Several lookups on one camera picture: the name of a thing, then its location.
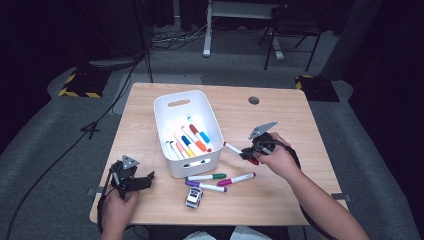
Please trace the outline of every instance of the human hand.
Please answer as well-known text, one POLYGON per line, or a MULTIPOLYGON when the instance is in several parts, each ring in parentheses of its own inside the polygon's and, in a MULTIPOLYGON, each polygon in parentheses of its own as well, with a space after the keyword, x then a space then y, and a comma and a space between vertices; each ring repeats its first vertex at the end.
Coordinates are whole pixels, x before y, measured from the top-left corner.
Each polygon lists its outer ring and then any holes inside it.
MULTIPOLYGON (((287 146, 291 146, 278 133, 270 133, 272 139, 278 140, 287 146)), ((266 164, 275 174, 287 179, 300 172, 292 155, 284 147, 275 145, 274 151, 270 155, 262 154, 258 161, 266 164)))
POLYGON ((122 200, 117 189, 108 186, 109 193, 103 205, 103 233, 101 239, 122 239, 125 228, 130 221, 132 213, 140 196, 139 191, 129 192, 126 200, 122 200))

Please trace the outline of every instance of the wooden table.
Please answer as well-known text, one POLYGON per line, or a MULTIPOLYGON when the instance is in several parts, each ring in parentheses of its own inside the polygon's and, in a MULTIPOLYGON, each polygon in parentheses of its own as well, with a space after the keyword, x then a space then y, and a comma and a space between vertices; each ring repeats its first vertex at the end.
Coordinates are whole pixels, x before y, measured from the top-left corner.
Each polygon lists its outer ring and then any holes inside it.
MULTIPOLYGON (((184 205, 189 187, 173 178, 156 128, 153 102, 162 95, 200 90, 207 96, 224 140, 242 149, 251 146, 253 128, 278 121, 270 132, 278 132, 296 150, 302 170, 327 193, 340 193, 334 170, 302 91, 203 85, 135 83, 131 89, 115 141, 105 166, 103 185, 111 164, 127 155, 140 161, 136 177, 155 171, 152 187, 140 192, 134 224, 197 225, 306 225, 299 204, 287 182, 266 165, 255 166, 223 148, 215 170, 229 178, 255 172, 253 179, 228 185, 226 193, 204 190, 198 209, 184 205), (259 104, 249 103, 257 97, 259 104)), ((216 184, 217 180, 203 183, 216 184)), ((90 219, 97 222, 97 194, 90 219)))

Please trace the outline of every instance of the purple marker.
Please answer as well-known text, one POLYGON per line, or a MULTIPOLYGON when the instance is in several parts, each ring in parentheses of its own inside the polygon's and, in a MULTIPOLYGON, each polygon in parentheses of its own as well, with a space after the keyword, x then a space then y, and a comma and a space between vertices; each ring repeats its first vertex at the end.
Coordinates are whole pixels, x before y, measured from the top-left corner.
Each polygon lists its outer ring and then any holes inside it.
POLYGON ((206 189, 214 190, 214 191, 218 191, 218 192, 226 192, 227 191, 226 187, 219 187, 219 186, 214 186, 214 185, 210 185, 210 184, 203 184, 203 183, 199 183, 199 182, 195 182, 195 181, 186 181, 186 185, 188 185, 190 187, 206 188, 206 189))
POLYGON ((218 186, 225 186, 225 185, 229 185, 231 183, 235 183, 235 182, 240 182, 246 179, 250 179, 250 178, 254 178, 256 176, 256 173, 249 173, 243 176, 239 176, 239 177, 235 177, 235 178, 231 178, 231 179, 225 179, 222 181, 219 181, 216 185, 218 186))

